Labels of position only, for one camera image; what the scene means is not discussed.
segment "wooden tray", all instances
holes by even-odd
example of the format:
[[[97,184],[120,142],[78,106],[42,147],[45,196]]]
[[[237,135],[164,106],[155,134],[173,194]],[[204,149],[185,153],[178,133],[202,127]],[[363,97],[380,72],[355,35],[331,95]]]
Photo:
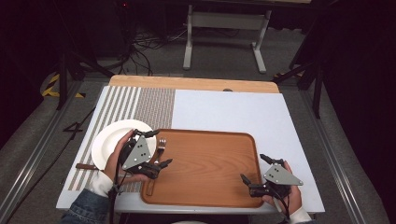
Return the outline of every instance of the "wooden tray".
[[[156,180],[143,184],[145,203],[255,208],[240,174],[262,183],[254,139],[247,133],[162,129],[161,161],[173,159]]]

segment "table leg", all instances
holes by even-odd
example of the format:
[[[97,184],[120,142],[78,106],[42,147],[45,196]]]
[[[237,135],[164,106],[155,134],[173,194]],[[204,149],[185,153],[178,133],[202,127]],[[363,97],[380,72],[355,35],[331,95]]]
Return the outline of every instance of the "table leg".
[[[191,54],[192,54],[192,5],[189,5],[189,15],[187,16],[187,44],[184,53],[183,69],[189,70],[191,67]]]
[[[267,70],[265,68],[264,61],[262,60],[262,53],[260,52],[260,47],[262,46],[262,40],[264,39],[265,31],[268,27],[268,22],[270,21],[271,12],[271,10],[266,11],[265,17],[262,18],[262,26],[260,28],[259,38],[257,42],[251,43],[251,46],[253,47],[254,57],[256,58],[257,65],[259,67],[259,72],[263,74],[266,73]]]

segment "white metal frame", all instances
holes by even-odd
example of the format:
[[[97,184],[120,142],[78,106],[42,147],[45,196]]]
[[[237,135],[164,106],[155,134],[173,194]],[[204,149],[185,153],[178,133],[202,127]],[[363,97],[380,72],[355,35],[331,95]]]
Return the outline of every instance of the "white metal frame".
[[[254,56],[260,73],[265,73],[266,68],[262,60],[261,46],[264,39],[265,31],[271,17],[271,10],[267,10],[265,15],[243,15],[211,12],[194,12],[192,6],[189,6],[187,17],[187,43],[184,53],[183,69],[191,68],[192,55],[192,27],[210,27],[210,28],[229,28],[243,30],[258,30],[259,36],[256,42],[251,43]]]

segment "striped placemat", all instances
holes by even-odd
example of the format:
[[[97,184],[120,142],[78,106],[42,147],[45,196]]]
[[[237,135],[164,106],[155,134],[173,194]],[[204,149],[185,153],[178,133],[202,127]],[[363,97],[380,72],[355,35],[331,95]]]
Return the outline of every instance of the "striped placemat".
[[[91,146],[93,139],[109,124],[123,119],[137,119],[147,123],[153,130],[168,129],[172,126],[172,114],[176,90],[107,86],[102,91],[90,127],[79,149],[77,160],[93,164]],[[68,190],[83,190],[91,182],[97,171],[77,169],[73,174]],[[139,192],[141,183],[123,186],[125,192]]]

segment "wrist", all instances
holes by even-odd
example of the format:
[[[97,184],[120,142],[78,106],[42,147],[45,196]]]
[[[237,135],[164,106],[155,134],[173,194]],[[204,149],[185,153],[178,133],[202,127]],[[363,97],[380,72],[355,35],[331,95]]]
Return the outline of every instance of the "wrist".
[[[295,224],[309,220],[312,220],[311,216],[309,216],[308,213],[302,207],[300,207],[297,211],[290,215],[289,224]]]
[[[96,175],[92,177],[92,181],[89,185],[89,190],[100,196],[107,197],[107,194],[112,187],[113,181],[102,171],[99,171]]]

